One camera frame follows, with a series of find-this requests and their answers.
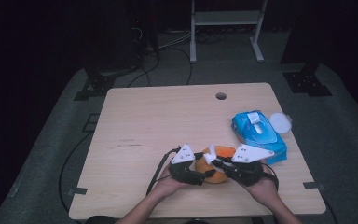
dark background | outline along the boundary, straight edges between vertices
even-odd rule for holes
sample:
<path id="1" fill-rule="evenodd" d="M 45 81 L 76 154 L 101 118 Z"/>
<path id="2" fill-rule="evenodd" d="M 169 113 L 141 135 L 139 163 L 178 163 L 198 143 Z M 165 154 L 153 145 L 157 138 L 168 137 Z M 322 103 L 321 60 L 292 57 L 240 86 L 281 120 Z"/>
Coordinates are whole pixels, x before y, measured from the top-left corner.
<path id="1" fill-rule="evenodd" d="M 293 28 L 282 63 L 317 55 L 358 101 L 358 1 L 301 3 L 268 2 L 263 30 Z M 199 9 L 207 6 L 252 9 L 258 3 L 200 0 Z M 153 29 L 188 29 L 189 24 L 189 0 L 0 1 L 0 204 L 85 57 L 100 70 L 131 67 L 142 54 L 131 27 L 145 28 L 147 40 Z"/>

person's arm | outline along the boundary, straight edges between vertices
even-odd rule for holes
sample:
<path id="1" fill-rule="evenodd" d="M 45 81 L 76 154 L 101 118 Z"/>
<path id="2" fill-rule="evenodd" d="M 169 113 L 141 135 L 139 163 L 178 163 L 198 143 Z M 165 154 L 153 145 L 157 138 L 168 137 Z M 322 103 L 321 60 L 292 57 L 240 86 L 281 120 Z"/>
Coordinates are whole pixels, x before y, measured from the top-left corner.
<path id="1" fill-rule="evenodd" d="M 266 166 L 263 166 L 263 170 L 266 173 L 271 173 L 270 169 Z M 301 221 L 292 213 L 292 211 L 290 211 L 286 204 L 284 204 L 272 180 L 263 177 L 250 187 L 246 187 L 244 185 L 241 186 L 248 190 L 256 201 L 266 206 L 278 219 L 280 224 L 301 223 Z"/>
<path id="2" fill-rule="evenodd" d="M 144 197 L 130 212 L 119 220 L 118 224 L 137 224 L 145 223 L 153 212 L 155 207 L 164 199 L 174 194 L 180 188 L 187 186 L 187 184 L 179 183 L 170 176 L 168 166 L 160 176 L 160 180 L 156 186 Z"/>

blue package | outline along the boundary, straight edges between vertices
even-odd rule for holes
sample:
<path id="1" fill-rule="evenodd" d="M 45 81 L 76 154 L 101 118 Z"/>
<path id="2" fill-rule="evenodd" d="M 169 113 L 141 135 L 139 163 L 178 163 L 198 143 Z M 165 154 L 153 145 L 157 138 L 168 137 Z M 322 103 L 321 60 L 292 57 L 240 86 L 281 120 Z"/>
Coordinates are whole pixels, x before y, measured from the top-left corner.
<path id="1" fill-rule="evenodd" d="M 286 144 L 260 111 L 237 114 L 232 119 L 231 128 L 242 143 L 272 150 L 275 155 L 267 158 L 267 164 L 287 160 Z"/>

hole in table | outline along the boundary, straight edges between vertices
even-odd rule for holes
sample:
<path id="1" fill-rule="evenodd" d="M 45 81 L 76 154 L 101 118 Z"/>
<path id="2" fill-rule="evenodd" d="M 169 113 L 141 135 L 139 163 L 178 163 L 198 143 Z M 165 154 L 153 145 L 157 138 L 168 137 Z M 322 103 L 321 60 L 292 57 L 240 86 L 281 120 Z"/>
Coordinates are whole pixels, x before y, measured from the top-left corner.
<path id="1" fill-rule="evenodd" d="M 226 100 L 227 96 L 226 96 L 226 94 L 223 93 L 223 92 L 218 92 L 218 93 L 216 94 L 216 98 L 217 98 L 218 100 Z"/>

stuffed toy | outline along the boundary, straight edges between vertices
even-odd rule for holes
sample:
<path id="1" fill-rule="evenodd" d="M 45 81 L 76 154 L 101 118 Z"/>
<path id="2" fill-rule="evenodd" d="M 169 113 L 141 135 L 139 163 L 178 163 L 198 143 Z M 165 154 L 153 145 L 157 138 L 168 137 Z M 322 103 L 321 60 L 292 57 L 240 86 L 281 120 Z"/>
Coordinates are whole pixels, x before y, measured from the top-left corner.
<path id="1" fill-rule="evenodd" d="M 233 157 L 235 154 L 234 147 L 222 147 L 222 146 L 215 146 L 214 150 L 217 156 L 221 157 Z M 209 148 L 205 148 L 202 150 L 203 153 L 209 153 Z M 206 171 L 213 170 L 213 165 L 208 165 L 205 159 L 202 157 L 201 159 L 195 162 L 195 169 L 197 172 L 205 173 Z M 205 178 L 205 182 L 211 184 L 220 184 L 227 180 L 227 176 L 225 173 L 216 171 L 213 176 Z"/>

